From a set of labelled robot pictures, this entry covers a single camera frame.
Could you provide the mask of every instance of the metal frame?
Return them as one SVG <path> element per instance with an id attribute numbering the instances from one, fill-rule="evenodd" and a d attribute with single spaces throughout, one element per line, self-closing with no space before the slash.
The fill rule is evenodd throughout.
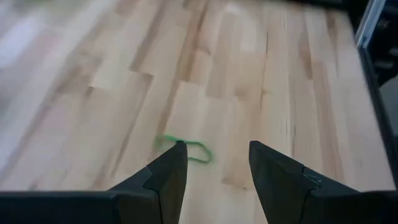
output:
<path id="1" fill-rule="evenodd" d="M 358 31 L 356 32 L 355 41 L 357 47 L 368 47 L 385 4 L 386 0 L 369 1 Z"/>

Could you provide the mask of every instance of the black frame edge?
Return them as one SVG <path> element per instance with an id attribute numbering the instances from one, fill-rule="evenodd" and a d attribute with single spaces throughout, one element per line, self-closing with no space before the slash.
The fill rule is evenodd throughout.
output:
<path id="1" fill-rule="evenodd" d="M 358 48 L 359 56 L 361 57 L 361 64 L 363 73 L 368 86 L 368 92 L 371 97 L 374 112 L 376 114 L 377 123 L 379 125 L 380 134 L 386 150 L 387 159 L 394 179 L 395 187 L 398 188 L 398 148 L 395 141 L 394 134 L 389 122 L 386 109 L 383 105 L 378 84 L 374 79 L 374 70 L 372 68 L 371 58 L 367 49 L 363 47 Z"/>

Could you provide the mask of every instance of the hardwood plank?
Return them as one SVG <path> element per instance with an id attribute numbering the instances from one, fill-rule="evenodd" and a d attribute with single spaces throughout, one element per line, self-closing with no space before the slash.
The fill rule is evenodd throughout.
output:
<path id="1" fill-rule="evenodd" d="M 14 97 L 23 90 L 30 80 L 35 78 L 30 71 L 39 68 L 44 57 L 55 46 L 60 34 L 44 29 L 21 52 L 15 62 L 0 71 L 0 116 Z"/>
<path id="2" fill-rule="evenodd" d="M 35 71 L 31 80 L 7 107 L 0 118 L 0 170 L 17 150 L 21 139 L 26 135 L 34 118 L 43 107 L 43 102 L 54 91 L 62 79 L 62 69 L 76 45 L 95 26 L 98 18 L 114 1 L 94 1 L 87 5 L 66 28 L 66 35 L 54 47 L 52 53 Z"/>
<path id="3" fill-rule="evenodd" d="M 183 50 L 178 60 L 177 77 L 183 81 L 189 81 L 192 66 L 195 59 L 195 50 L 198 45 L 198 34 L 202 28 L 203 20 L 207 11 L 209 0 L 189 1 L 192 9 L 187 36 L 184 41 Z"/>
<path id="4" fill-rule="evenodd" d="M 225 98 L 228 95 L 227 67 L 231 53 L 232 39 L 236 16 L 225 13 L 223 15 L 220 31 L 218 32 L 217 47 L 214 55 L 214 62 L 211 68 L 210 77 L 207 83 L 206 94 L 213 98 Z"/>
<path id="5" fill-rule="evenodd" d="M 323 172 L 311 52 L 304 8 L 292 6 L 287 10 L 292 156 L 309 168 Z"/>
<path id="6" fill-rule="evenodd" d="M 260 139 L 262 77 L 264 72 L 265 49 L 263 53 L 240 53 L 233 62 L 229 74 L 234 80 L 234 116 L 229 122 L 228 153 L 224 166 L 223 182 L 243 189 L 253 189 L 248 142 Z"/>
<path id="7" fill-rule="evenodd" d="M 268 35 L 262 81 L 260 141 L 291 156 L 286 12 L 284 6 L 278 4 L 266 4 L 263 10 L 267 16 Z"/>
<path id="8" fill-rule="evenodd" d="M 101 64 L 91 86 L 105 90 L 114 90 L 119 82 L 125 82 L 123 71 L 134 60 L 139 46 L 160 9 L 162 1 L 140 1 L 125 26 L 115 37 L 109 51 L 106 52 L 104 63 Z"/>
<path id="9" fill-rule="evenodd" d="M 188 29 L 188 23 L 181 24 L 180 21 L 189 21 L 191 18 L 191 13 L 180 6 L 180 3 L 175 1 L 166 7 L 159 31 L 139 67 L 140 72 L 150 73 L 165 80 L 174 78 Z"/>
<path id="10" fill-rule="evenodd" d="M 39 187 L 40 177 L 52 165 L 51 158 L 58 156 L 77 125 L 81 107 L 84 105 L 87 94 L 92 90 L 90 81 L 103 61 L 106 49 L 104 43 L 113 39 L 113 32 L 120 27 L 122 21 L 123 19 L 120 19 L 116 11 L 107 13 L 88 37 L 76 47 L 74 62 L 66 71 L 66 79 L 46 101 L 45 108 L 39 113 L 39 118 L 32 125 L 32 130 L 23 140 L 17 159 L 12 162 L 12 166 L 6 172 L 6 177 L 2 177 L 0 186 L 3 189 Z M 36 51 L 32 50 L 28 56 L 40 55 L 37 53 L 40 46 L 39 43 L 36 44 L 34 46 Z M 27 62 L 32 63 L 34 60 L 27 58 Z M 28 64 L 23 61 L 22 63 L 21 66 L 15 67 L 16 71 L 30 69 Z"/>
<path id="11" fill-rule="evenodd" d="M 345 114 L 337 85 L 337 68 L 325 11 L 306 9 L 312 77 L 317 102 L 323 173 L 344 182 L 339 148 L 348 150 Z"/>
<path id="12" fill-rule="evenodd" d="M 198 33 L 197 47 L 189 78 L 185 80 L 204 85 L 208 82 L 214 61 L 215 48 L 225 2 L 209 1 Z"/>

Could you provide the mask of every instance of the wood grain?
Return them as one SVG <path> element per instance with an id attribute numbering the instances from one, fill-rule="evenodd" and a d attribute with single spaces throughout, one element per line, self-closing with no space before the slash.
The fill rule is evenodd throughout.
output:
<path id="1" fill-rule="evenodd" d="M 342 12 L 255 0 L 19 2 L 0 2 L 0 43 L 37 26 L 21 48 L 0 49 L 0 189 L 108 189 L 161 153 L 162 133 L 214 154 L 188 163 L 181 223 L 266 222 L 250 140 L 355 189 L 394 189 Z"/>

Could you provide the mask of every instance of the green rubber band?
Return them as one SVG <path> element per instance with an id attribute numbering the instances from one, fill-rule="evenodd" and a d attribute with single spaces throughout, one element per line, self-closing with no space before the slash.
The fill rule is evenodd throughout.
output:
<path id="1" fill-rule="evenodd" d="M 185 144 L 187 146 L 191 145 L 191 146 L 199 146 L 200 149 L 202 149 L 202 151 L 206 154 L 207 156 L 207 160 L 203 160 L 203 159 L 199 159 L 199 158 L 195 158 L 195 157 L 188 157 L 189 161 L 195 161 L 195 162 L 199 162 L 202 164 L 208 164 L 209 162 L 211 162 L 211 160 L 213 160 L 213 153 L 211 152 L 211 150 L 209 148 L 207 148 L 202 142 L 200 141 L 189 141 L 186 139 L 182 139 L 182 138 L 178 138 L 175 136 L 170 136 L 168 134 L 160 134 L 158 136 L 156 136 L 155 138 L 155 145 L 158 149 L 161 149 L 161 141 L 163 139 L 169 140 L 169 141 L 183 141 L 185 142 Z"/>

